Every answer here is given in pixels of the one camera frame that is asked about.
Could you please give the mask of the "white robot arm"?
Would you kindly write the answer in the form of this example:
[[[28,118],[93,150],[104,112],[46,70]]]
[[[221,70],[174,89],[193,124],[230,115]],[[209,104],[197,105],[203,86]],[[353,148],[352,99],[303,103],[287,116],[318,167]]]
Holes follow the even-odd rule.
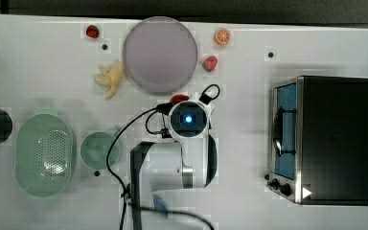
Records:
[[[133,230],[150,230],[144,213],[172,211],[158,191],[207,187],[218,167],[217,145],[210,134],[212,103],[189,99],[155,107],[167,117],[170,143],[141,142],[130,152],[130,207]]]

